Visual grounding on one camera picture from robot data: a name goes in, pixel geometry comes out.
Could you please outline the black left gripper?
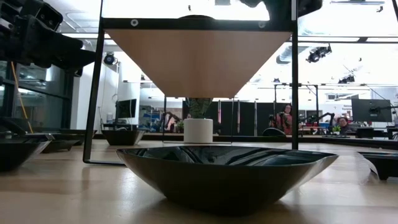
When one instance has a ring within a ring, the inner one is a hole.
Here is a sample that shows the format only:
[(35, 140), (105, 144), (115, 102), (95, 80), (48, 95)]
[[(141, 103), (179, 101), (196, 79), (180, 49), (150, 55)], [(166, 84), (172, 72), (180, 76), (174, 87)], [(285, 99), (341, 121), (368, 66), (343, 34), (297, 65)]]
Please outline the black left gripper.
[(35, 0), (0, 0), (0, 61), (79, 70), (95, 61), (83, 42), (35, 21)]

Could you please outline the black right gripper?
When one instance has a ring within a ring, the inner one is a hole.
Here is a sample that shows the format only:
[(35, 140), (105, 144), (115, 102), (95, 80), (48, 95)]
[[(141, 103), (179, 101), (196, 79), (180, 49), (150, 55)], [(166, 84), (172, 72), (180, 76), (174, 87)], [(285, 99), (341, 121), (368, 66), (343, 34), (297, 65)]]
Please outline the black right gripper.
[(259, 3), (264, 3), (269, 13), (271, 21), (291, 20), (291, 1), (290, 0), (239, 0), (243, 4), (254, 8)]

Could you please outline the black square plate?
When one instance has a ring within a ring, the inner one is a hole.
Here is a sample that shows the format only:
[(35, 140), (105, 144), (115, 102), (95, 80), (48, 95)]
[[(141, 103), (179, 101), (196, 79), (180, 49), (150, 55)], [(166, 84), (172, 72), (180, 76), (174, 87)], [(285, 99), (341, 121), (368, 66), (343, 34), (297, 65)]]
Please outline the black square plate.
[(78, 140), (54, 140), (48, 144), (48, 146), (42, 151), (42, 153), (51, 153), (62, 150), (70, 151), (71, 148), (79, 143)]
[(83, 145), (85, 141), (85, 129), (61, 129), (57, 134), (57, 138), (61, 140), (76, 141), (75, 146)]
[(370, 170), (377, 174), (379, 180), (398, 178), (398, 153), (359, 152), (359, 154), (368, 161)]

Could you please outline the black square-rimmed bowl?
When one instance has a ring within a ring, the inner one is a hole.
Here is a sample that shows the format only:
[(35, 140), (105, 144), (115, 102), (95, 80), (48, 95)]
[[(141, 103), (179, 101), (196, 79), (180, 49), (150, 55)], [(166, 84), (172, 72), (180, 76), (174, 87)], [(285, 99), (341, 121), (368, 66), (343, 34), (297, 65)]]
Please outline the black square-rimmed bowl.
[(103, 130), (107, 142), (111, 146), (134, 146), (142, 139), (143, 130)]

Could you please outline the black computer monitor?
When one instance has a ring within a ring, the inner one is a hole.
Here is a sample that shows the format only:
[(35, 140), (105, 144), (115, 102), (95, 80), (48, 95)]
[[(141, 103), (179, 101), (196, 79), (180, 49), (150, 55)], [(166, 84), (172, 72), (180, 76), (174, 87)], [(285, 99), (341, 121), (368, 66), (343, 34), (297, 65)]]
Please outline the black computer monitor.
[(116, 103), (116, 118), (134, 118), (136, 114), (136, 99), (118, 101)]
[(353, 121), (392, 122), (391, 102), (389, 100), (352, 99)]

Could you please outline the black partition panels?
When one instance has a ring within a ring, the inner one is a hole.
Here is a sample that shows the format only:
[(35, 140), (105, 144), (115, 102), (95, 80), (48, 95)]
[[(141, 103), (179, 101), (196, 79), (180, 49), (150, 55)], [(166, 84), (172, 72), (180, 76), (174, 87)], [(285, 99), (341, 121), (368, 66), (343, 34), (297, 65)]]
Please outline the black partition panels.
[(219, 136), (262, 136), (274, 115), (273, 103), (214, 101), (205, 113)]

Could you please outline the black office chair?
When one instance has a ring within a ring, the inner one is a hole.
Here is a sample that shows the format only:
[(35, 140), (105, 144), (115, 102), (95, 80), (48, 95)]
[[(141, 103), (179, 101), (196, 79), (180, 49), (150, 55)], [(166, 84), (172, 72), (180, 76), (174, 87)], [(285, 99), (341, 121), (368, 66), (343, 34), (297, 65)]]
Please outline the black office chair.
[(286, 134), (277, 128), (267, 128), (262, 132), (264, 137), (286, 137)]

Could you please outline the green snake plant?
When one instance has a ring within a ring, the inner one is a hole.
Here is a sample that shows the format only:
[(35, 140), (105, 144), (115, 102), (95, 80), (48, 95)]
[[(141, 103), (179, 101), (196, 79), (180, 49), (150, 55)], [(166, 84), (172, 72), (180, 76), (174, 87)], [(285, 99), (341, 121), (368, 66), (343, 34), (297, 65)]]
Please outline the green snake plant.
[(185, 103), (188, 106), (191, 118), (203, 119), (209, 106), (211, 105), (212, 98), (186, 98)]

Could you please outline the white round plant pot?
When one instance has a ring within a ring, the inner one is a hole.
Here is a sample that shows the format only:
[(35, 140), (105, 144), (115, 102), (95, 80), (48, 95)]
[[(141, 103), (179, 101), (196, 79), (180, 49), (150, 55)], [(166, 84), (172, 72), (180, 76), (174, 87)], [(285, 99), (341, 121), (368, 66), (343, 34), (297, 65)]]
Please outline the white round plant pot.
[(213, 120), (205, 118), (187, 118), (184, 120), (184, 143), (213, 142)]

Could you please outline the black desk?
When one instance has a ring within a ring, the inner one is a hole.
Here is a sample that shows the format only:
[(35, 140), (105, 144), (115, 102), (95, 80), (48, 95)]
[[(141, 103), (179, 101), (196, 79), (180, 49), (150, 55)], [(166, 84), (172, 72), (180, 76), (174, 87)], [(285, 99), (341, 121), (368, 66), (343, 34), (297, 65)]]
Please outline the black desk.
[(388, 138), (398, 141), (398, 128), (386, 126), (384, 128), (361, 127), (356, 130), (357, 138)]

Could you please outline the black round wall device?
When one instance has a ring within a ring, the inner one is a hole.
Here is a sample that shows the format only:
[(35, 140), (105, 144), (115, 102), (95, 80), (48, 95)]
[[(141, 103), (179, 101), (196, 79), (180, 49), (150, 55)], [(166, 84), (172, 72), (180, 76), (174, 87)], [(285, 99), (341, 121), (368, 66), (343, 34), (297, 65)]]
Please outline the black round wall device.
[(118, 60), (114, 56), (114, 52), (107, 52), (104, 56), (103, 62), (107, 65), (116, 65)]

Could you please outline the wooden shelf with black frame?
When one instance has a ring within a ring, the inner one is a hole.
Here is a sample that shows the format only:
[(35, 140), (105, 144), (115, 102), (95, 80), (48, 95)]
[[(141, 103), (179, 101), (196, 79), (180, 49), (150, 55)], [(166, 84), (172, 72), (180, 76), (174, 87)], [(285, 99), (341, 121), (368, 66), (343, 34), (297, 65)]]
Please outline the wooden shelf with black frame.
[[(179, 19), (191, 14), (214, 19)], [(166, 97), (232, 98), (289, 38), (298, 17), (270, 21), (263, 3), (239, 0), (100, 0), (83, 162), (91, 164), (92, 135), (104, 38), (116, 45)]]

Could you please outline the black aluminium table frame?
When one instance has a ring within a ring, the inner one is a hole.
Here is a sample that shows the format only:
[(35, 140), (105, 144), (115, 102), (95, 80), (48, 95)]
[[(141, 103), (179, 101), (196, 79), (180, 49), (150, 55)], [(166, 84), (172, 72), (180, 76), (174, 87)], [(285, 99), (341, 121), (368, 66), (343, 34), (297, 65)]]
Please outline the black aluminium table frame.
[[(142, 137), (144, 141), (183, 141), (182, 135), (145, 134)], [(267, 136), (214, 136), (213, 142), (292, 142), (291, 137), (267, 137)], [(361, 138), (338, 138), (324, 136), (304, 136), (298, 138), (299, 143), (320, 143), (336, 144), (342, 146), (370, 147), (398, 151), (398, 141), (379, 140), (379, 139), (361, 139)]]

